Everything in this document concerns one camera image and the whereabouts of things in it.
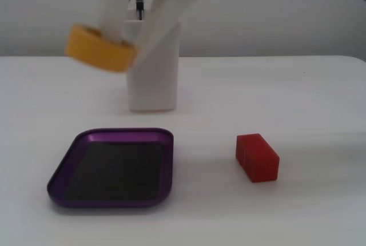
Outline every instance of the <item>black cable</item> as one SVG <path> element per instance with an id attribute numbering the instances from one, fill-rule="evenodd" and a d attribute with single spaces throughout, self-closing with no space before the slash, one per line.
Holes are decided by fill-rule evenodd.
<path id="1" fill-rule="evenodd" d="M 138 12 L 138 19 L 144 18 L 144 0 L 136 0 L 136 11 Z"/>

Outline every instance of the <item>yellow tape roll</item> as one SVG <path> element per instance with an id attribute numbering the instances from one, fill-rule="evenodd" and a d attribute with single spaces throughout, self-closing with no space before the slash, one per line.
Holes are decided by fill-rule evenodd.
<path id="1" fill-rule="evenodd" d="M 74 25 L 65 53 L 101 69 L 125 72 L 130 67 L 137 50 L 130 44 L 110 43 L 101 38 L 100 31 L 91 27 Z"/>

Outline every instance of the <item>red cube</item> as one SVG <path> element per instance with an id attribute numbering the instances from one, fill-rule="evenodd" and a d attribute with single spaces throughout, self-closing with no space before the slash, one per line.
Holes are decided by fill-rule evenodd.
<path id="1" fill-rule="evenodd" d="M 280 158 L 260 134 L 237 136 L 236 159 L 252 182 L 277 180 Z"/>

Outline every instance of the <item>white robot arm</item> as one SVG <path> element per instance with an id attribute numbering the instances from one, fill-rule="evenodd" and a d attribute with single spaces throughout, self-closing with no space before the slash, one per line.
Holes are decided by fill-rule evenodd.
<path id="1" fill-rule="evenodd" d="M 145 19 L 137 39 L 133 43 L 128 43 L 132 45 L 136 51 L 132 56 L 133 63 L 144 60 L 156 44 L 158 44 L 164 35 L 176 24 L 184 10 L 195 1 L 196 0 L 153 0 L 150 11 L 145 14 Z M 119 45 L 126 41 L 122 32 L 127 18 L 128 3 L 129 0 L 100 1 L 99 28 L 96 31 L 100 33 L 103 41 L 115 45 Z M 77 59 L 86 61 L 80 56 Z"/>

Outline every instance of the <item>white table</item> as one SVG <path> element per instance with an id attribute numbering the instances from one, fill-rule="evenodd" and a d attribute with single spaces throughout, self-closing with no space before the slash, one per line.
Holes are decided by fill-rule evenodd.
<path id="1" fill-rule="evenodd" d="M 350 57 L 181 58 L 178 109 L 127 109 L 125 77 L 62 57 L 0 59 L 1 245 L 366 245 L 366 63 Z M 175 135 L 170 197 L 68 210 L 46 184 L 80 132 Z M 252 184 L 236 135 L 261 133 L 276 182 Z"/>

